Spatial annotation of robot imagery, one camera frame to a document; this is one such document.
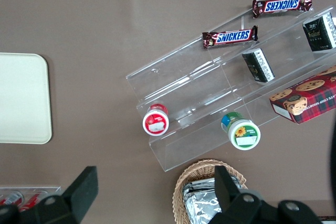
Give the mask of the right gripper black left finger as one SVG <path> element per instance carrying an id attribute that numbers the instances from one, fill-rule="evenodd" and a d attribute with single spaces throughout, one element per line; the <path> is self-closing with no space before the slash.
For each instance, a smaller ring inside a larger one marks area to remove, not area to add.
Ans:
<path id="1" fill-rule="evenodd" d="M 61 195 L 50 195 L 20 212 L 1 206 L 1 223 L 81 223 L 98 194 L 96 166 L 87 166 Z"/>

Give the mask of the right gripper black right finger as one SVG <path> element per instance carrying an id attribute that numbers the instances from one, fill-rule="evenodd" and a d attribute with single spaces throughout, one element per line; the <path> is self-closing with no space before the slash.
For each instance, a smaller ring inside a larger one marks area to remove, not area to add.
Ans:
<path id="1" fill-rule="evenodd" d="M 210 223 L 322 223 L 300 201 L 283 200 L 273 207 L 250 190 L 240 191 L 223 166 L 215 167 L 215 194 L 222 211 Z"/>

